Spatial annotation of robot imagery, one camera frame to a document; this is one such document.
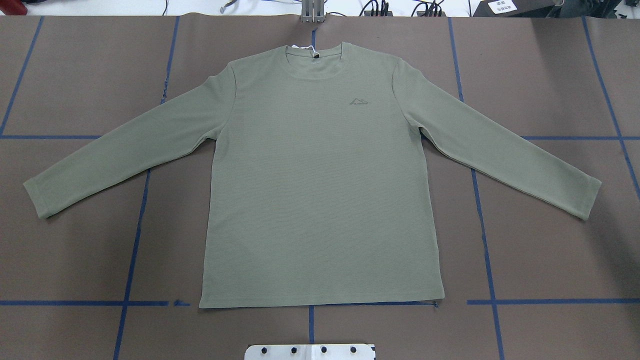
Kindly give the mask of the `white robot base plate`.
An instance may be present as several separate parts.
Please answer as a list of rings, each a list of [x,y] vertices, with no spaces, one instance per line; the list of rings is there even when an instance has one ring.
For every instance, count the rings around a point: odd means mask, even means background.
[[[374,344],[265,344],[251,345],[245,360],[375,360]]]

